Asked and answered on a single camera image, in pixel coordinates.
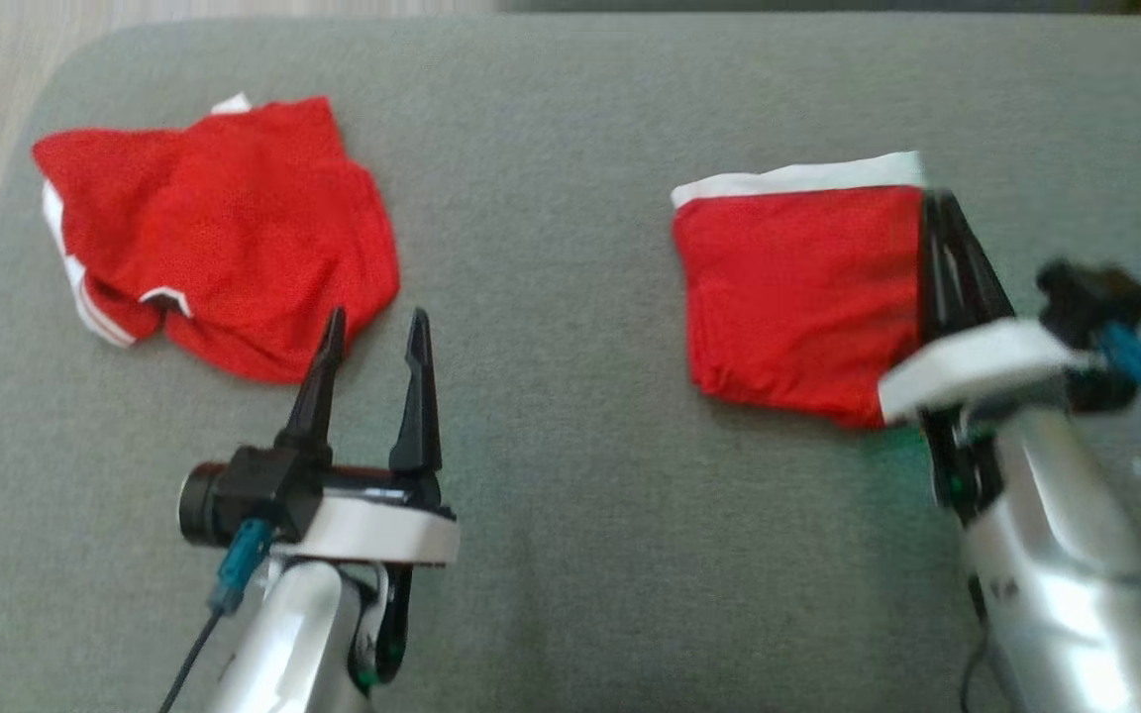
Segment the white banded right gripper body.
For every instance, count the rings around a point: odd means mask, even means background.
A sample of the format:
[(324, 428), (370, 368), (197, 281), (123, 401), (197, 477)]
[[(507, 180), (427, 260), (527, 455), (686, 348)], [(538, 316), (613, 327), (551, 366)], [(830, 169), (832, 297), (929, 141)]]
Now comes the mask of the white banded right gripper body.
[(923, 345), (889, 370), (879, 380), (880, 414), (889, 424), (960, 420), (979, 402), (1095, 366), (1097, 351), (1065, 345), (1039, 321), (992, 321)]

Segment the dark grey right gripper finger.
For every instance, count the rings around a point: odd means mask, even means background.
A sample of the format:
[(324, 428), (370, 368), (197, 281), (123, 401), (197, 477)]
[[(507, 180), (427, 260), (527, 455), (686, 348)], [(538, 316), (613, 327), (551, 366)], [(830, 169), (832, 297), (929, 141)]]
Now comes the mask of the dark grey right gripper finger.
[(946, 333), (977, 329), (987, 322), (1011, 319), (1017, 315), (1000, 283), (1000, 275), (952, 193), (942, 194), (942, 249), (948, 270), (942, 316)]
[(963, 295), (950, 266), (950, 191), (925, 191), (919, 222), (919, 342), (931, 345), (963, 330)]

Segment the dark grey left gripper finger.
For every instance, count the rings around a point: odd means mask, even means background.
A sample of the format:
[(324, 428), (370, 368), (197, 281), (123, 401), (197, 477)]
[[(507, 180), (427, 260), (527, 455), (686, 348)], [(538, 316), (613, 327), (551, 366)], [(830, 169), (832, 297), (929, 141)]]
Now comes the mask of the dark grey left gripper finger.
[(334, 452), (329, 443), (337, 370), (346, 355), (346, 311), (335, 307), (305, 374), (288, 421), (276, 434), (278, 448), (296, 449), (317, 463), (329, 465)]
[(400, 428), (389, 453), (394, 473), (438, 473), (442, 434), (429, 313), (415, 310), (406, 348), (408, 384)]

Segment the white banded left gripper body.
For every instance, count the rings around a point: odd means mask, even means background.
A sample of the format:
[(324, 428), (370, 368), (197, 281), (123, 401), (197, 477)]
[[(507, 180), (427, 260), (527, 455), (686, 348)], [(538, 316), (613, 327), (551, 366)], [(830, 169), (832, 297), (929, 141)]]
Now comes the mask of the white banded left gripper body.
[(460, 550), (461, 525), (443, 502), (438, 475), (340, 465), (323, 478), (323, 497), (304, 537), (281, 543), (280, 556), (450, 565)]

